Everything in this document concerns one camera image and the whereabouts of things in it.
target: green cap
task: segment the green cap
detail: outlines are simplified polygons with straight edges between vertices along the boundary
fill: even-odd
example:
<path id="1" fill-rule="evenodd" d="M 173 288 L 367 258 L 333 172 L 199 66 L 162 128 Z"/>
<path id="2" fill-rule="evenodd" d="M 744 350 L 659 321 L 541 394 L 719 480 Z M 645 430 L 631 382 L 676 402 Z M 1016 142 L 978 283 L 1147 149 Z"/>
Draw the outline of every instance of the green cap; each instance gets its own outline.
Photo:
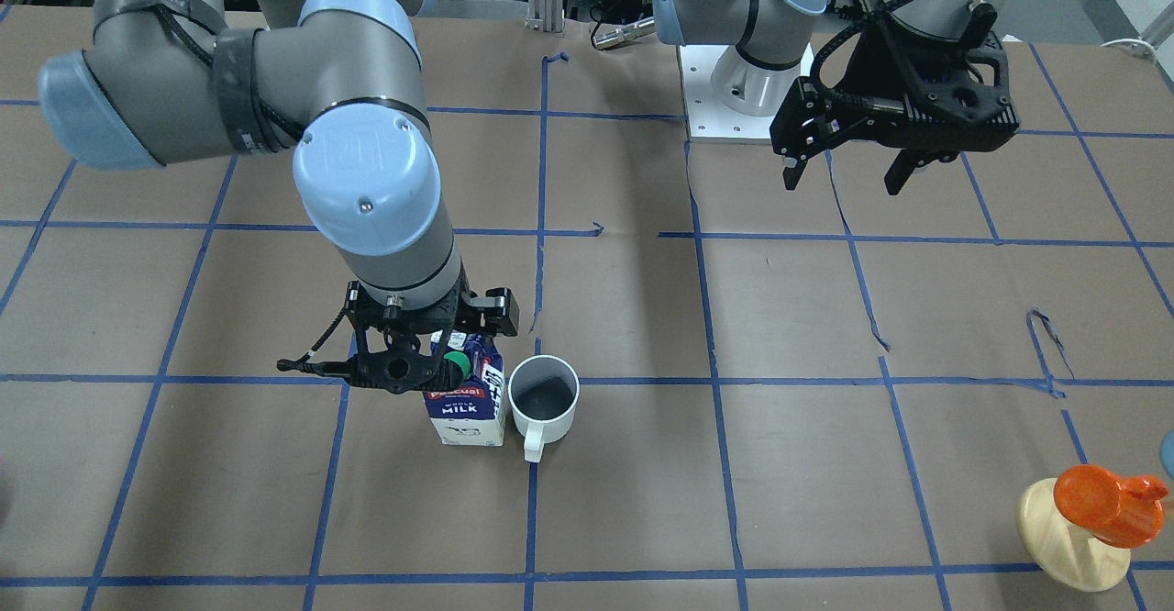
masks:
<path id="1" fill-rule="evenodd" d="M 452 361 L 460 367 L 460 371 L 463 372 L 460 377 L 461 380 L 468 377 L 468 374 L 473 371 L 473 364 L 468 361 L 468 356 L 466 356 L 463 351 L 451 351 L 444 355 L 444 357 L 446 361 Z"/>

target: milk carton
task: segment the milk carton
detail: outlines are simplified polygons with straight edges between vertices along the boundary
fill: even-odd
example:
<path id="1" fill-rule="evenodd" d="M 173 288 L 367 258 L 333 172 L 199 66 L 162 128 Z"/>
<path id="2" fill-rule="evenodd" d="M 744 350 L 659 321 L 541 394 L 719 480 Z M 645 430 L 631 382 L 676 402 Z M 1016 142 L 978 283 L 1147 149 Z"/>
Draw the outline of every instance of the milk carton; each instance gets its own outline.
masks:
<path id="1" fill-rule="evenodd" d="M 432 348 L 440 345 L 440 333 L 432 335 Z M 505 376 L 501 355 L 487 336 L 457 331 L 445 351 L 465 352 L 471 364 L 468 377 L 448 392 L 424 392 L 424 407 L 440 441 L 448 445 L 501 445 L 505 439 Z"/>

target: orange mug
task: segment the orange mug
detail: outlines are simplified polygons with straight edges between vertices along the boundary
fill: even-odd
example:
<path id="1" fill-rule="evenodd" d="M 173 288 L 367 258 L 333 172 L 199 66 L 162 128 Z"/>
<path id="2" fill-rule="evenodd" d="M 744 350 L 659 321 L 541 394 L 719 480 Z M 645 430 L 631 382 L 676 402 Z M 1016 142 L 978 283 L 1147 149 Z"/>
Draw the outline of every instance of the orange mug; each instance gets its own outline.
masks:
<path id="1" fill-rule="evenodd" d="M 1134 549 L 1162 529 L 1162 497 L 1169 494 L 1154 476 L 1121 478 L 1094 464 L 1068 469 L 1055 481 L 1053 498 L 1065 519 L 1087 529 L 1104 544 Z"/>

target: white cable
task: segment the white cable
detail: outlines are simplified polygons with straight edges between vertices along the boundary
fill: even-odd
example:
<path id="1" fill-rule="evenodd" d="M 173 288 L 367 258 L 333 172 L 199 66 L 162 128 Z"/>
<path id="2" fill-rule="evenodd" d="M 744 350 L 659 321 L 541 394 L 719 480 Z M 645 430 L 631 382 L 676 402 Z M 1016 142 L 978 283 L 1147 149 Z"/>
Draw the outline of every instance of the white cable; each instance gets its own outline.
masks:
<path id="1" fill-rule="evenodd" d="M 1118 46 L 1128 46 L 1129 53 L 1133 54 L 1134 56 L 1141 56 L 1152 60 L 1158 58 L 1158 49 L 1154 49 L 1153 43 L 1146 42 L 1145 40 L 1138 38 L 1121 38 L 1120 40 L 1109 40 L 1108 42 L 1101 45 L 1101 47 L 1118 47 Z"/>

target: white mug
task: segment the white mug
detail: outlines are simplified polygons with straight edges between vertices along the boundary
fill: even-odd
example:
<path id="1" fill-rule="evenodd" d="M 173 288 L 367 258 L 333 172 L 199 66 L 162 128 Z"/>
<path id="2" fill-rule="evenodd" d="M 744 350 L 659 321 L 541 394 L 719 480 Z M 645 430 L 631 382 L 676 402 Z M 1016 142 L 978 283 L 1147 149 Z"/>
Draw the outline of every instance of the white mug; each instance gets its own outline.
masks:
<path id="1" fill-rule="evenodd" d="M 579 404 L 579 376 L 556 356 L 532 356 L 514 368 L 506 395 L 514 425 L 526 439 L 526 462 L 538 462 L 542 446 L 571 430 Z"/>

